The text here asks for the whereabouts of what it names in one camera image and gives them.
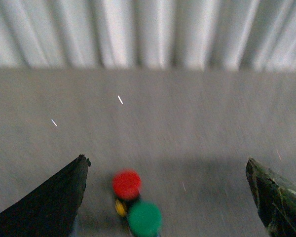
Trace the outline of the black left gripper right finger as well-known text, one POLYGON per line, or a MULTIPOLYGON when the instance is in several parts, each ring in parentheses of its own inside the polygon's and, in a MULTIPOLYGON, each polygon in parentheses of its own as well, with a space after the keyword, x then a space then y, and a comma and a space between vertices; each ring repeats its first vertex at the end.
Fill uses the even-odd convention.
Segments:
POLYGON ((258 216, 270 237, 296 237, 296 185, 253 157, 246 177, 258 216))

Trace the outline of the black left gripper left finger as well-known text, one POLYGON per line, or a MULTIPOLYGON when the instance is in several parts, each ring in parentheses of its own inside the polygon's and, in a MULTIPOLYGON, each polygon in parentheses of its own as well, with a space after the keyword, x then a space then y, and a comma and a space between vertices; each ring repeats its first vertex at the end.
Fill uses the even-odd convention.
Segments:
POLYGON ((84 155, 0 213, 0 237, 69 237, 81 207, 88 168, 84 155))

